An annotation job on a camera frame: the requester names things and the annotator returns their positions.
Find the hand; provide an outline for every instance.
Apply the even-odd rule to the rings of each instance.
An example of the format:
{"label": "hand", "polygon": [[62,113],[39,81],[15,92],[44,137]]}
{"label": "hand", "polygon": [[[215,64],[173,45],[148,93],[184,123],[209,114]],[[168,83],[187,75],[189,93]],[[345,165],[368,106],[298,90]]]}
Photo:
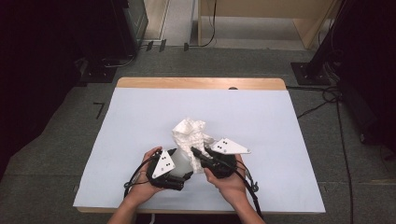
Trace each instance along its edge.
{"label": "hand", "polygon": [[[241,155],[235,155],[236,160],[242,162]],[[246,187],[242,179],[237,174],[232,174],[229,177],[217,179],[212,172],[205,168],[206,179],[209,183],[216,186],[223,198],[232,206],[237,203],[245,203],[248,200]],[[237,172],[245,177],[245,170],[237,168]]]}
{"label": "hand", "polygon": [[[162,147],[155,147],[152,150],[146,152],[142,162],[150,158],[155,152],[160,151],[161,149]],[[146,177],[146,171],[148,170],[148,168],[149,168],[149,162],[146,163],[140,169],[140,176],[137,178],[135,182],[135,183],[144,183],[144,184],[133,185],[131,190],[129,191],[129,194],[125,197],[124,200],[125,202],[131,203],[134,206],[138,206],[141,203],[144,203],[148,199],[150,199],[155,193],[163,190],[154,187],[149,183],[149,180]]]}
{"label": "hand", "polygon": [[[155,152],[161,150],[162,147],[155,147],[152,150],[146,152],[143,157],[143,161],[150,158]],[[146,177],[146,171],[149,168],[149,164],[145,164],[140,169],[140,176],[137,178],[135,183],[144,183],[133,185],[129,194],[125,197],[125,199],[120,204],[119,208],[113,214],[111,219],[107,222],[108,224],[127,224],[132,223],[134,212],[141,203],[146,202],[150,199],[155,193],[161,191],[162,189],[156,188],[149,183],[148,178]]]}

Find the crumpled paper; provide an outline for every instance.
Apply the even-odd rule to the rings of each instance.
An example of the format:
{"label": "crumpled paper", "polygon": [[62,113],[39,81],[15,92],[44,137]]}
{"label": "crumpled paper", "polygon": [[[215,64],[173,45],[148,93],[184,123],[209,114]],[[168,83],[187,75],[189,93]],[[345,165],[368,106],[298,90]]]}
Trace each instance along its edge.
{"label": "crumpled paper", "polygon": [[204,168],[202,168],[200,160],[192,154],[191,147],[198,148],[205,156],[211,158],[205,151],[205,146],[209,146],[215,142],[212,137],[204,133],[204,128],[204,121],[187,118],[183,119],[172,130],[175,143],[188,154],[195,174],[203,173]]}

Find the left hand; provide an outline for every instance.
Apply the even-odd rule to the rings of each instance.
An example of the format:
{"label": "left hand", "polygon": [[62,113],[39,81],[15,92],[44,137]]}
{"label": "left hand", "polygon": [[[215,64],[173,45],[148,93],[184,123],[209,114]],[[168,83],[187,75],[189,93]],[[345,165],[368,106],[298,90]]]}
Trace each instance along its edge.
{"label": "left hand", "polygon": [[[143,157],[143,161],[147,160],[150,158],[155,152],[160,151],[163,149],[162,147],[155,147],[152,150],[146,152],[145,156]],[[129,194],[125,197],[124,201],[126,203],[131,203],[134,206],[138,206],[141,203],[146,202],[148,199],[150,199],[155,193],[163,190],[159,189],[157,187],[152,186],[149,183],[148,178],[146,177],[146,171],[149,168],[149,162],[146,163],[141,169],[140,169],[140,176],[137,178],[135,183],[144,183],[144,184],[137,184],[133,185],[131,190],[129,191]]]}

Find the white paper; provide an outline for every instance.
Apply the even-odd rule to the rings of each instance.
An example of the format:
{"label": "white paper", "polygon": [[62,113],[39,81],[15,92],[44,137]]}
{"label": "white paper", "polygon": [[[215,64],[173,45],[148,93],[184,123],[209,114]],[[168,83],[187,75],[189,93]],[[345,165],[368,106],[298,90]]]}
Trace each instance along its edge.
{"label": "white paper", "polygon": [[[259,182],[263,212],[325,212],[287,91],[116,88],[74,206],[117,208],[143,154],[176,147],[172,129],[185,118],[203,120],[208,135],[251,150],[242,157]],[[205,175],[193,175],[182,191],[156,194],[141,208],[233,211]]]}

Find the wire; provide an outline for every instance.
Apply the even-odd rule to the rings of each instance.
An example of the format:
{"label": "wire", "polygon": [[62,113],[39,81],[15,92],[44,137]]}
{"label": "wire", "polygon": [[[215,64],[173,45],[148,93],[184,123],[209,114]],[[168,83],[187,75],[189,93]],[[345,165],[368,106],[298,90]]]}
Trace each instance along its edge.
{"label": "wire", "polygon": [[145,181],[145,182],[141,182],[141,183],[134,183],[134,184],[131,184],[131,186],[134,186],[134,185],[141,185],[141,184],[146,184],[146,183],[148,183],[149,181]]}
{"label": "wire", "polygon": [[[337,89],[336,86],[331,86],[326,89],[314,88],[314,87],[308,87],[308,88],[307,87],[292,87],[292,86],[287,86],[286,88],[290,89],[290,90],[298,90],[298,91],[321,91],[322,92],[322,99],[324,100],[324,102],[320,105],[315,106],[314,108],[306,110],[303,114],[297,116],[297,119],[316,111],[317,109],[323,107],[324,105],[326,105],[328,103],[336,103],[341,98],[341,93],[339,92],[339,90]],[[332,98],[328,99],[326,96],[326,93],[331,94]]]}
{"label": "wire", "polygon": [[343,123],[341,121],[341,115],[340,115],[340,105],[338,104],[338,101],[336,101],[336,106],[337,106],[337,117],[338,117],[338,125],[340,127],[340,134],[341,134],[341,144],[343,146],[343,152],[344,152],[344,160],[346,163],[346,174],[347,174],[347,183],[349,185],[349,206],[350,206],[350,223],[353,224],[353,189],[352,189],[352,178],[350,176],[350,170],[349,170],[349,163],[347,161],[347,151],[346,151],[346,144],[344,140],[344,130],[343,130]]}
{"label": "wire", "polygon": [[335,74],[335,70],[329,65],[329,62],[323,64],[326,74],[336,83],[340,81],[340,77]]}
{"label": "wire", "polygon": [[154,224],[154,222],[155,222],[155,214],[153,213],[151,214],[151,221],[149,224]]}
{"label": "wire", "polygon": [[259,191],[258,183],[257,183],[257,181],[256,181],[256,183],[254,183],[253,177],[251,176],[250,171],[249,171],[249,169],[246,167],[246,165],[245,165],[244,163],[242,163],[241,161],[237,161],[237,162],[241,163],[241,164],[245,167],[245,169],[246,169],[246,175],[247,175],[247,178],[250,180],[250,186],[252,187],[253,191],[254,191],[254,192]]}
{"label": "wire", "polygon": [[241,180],[244,182],[245,187],[247,188],[247,191],[249,192],[251,198],[253,199],[253,203],[254,203],[254,206],[256,207],[257,215],[259,215],[259,217],[264,219],[264,217],[262,216],[262,210],[260,209],[259,199],[257,198],[256,194],[254,193],[253,188],[249,185],[249,183],[246,181],[246,179],[241,174],[239,174],[239,172],[236,169],[233,169],[233,172],[235,174],[237,174],[239,176],[239,178],[241,178]]}
{"label": "wire", "polygon": [[212,33],[212,37],[210,38],[209,42],[207,42],[205,45],[202,45],[202,46],[199,46],[199,47],[204,48],[204,47],[208,46],[208,45],[212,42],[213,38],[215,37],[215,33],[216,33],[216,8],[217,8],[217,4],[218,4],[218,0],[215,1],[215,8],[213,9],[213,26],[212,26],[212,27],[213,27],[213,33]]}
{"label": "wire", "polygon": [[[213,22],[211,21],[211,17],[210,16],[209,16],[209,23],[210,23],[210,26],[213,29],[213,32],[215,32],[215,26],[214,26],[215,23],[214,23],[214,21]],[[218,43],[218,39],[215,38],[215,44],[212,47],[216,46],[217,43]]]}
{"label": "wire", "polygon": [[131,61],[134,60],[134,56],[133,55],[128,55],[128,57],[131,57],[131,59],[127,62],[127,63],[122,63],[122,64],[109,64],[109,65],[105,65],[105,67],[107,68],[114,68],[114,67],[123,67],[128,65]]}
{"label": "wire", "polygon": [[[340,105],[339,102],[341,100],[341,92],[337,89],[337,87],[335,86],[331,86],[329,88],[326,89],[322,89],[322,88],[303,88],[303,87],[287,87],[288,89],[292,89],[292,90],[301,90],[301,91],[319,91],[322,90],[322,98],[325,101],[324,103],[322,103],[319,106],[316,106],[315,108],[309,109],[307,111],[305,111],[303,114],[306,115],[312,111],[315,111],[316,109],[320,108],[321,106],[327,104],[327,103],[335,103],[336,105],[336,109],[337,109],[337,118],[338,118],[338,125],[340,127],[340,137],[341,137],[341,145],[342,145],[342,149],[343,149],[343,154],[344,154],[344,161],[346,163],[346,174],[347,174],[347,181],[348,181],[348,186],[349,186],[349,206],[350,206],[350,223],[353,224],[354,223],[354,198],[353,198],[353,188],[352,188],[352,177],[350,174],[350,169],[349,169],[349,163],[347,160],[347,151],[346,151],[346,144],[345,144],[345,138],[344,138],[344,129],[343,129],[343,123],[341,121],[341,115],[340,115]],[[326,97],[326,93],[330,93],[333,98],[332,99],[328,99]]]}
{"label": "wire", "polygon": [[136,176],[137,172],[139,172],[139,170],[142,169],[142,167],[143,167],[146,163],[148,163],[149,161],[152,161],[152,160],[156,159],[157,157],[158,157],[158,156],[151,156],[150,158],[148,158],[148,159],[146,159],[145,161],[143,161],[143,162],[139,165],[139,167],[137,167],[137,169],[134,171],[134,174],[131,176],[131,179],[130,179],[128,182],[126,182],[126,183],[124,184],[124,187],[125,187],[124,198],[128,195],[128,193],[129,193],[129,188],[133,185],[132,182],[133,182],[134,177]]}
{"label": "wire", "polygon": [[243,170],[243,171],[246,171],[246,169],[244,169],[243,167],[240,167],[240,166],[236,166],[236,168],[240,169],[240,170]]}

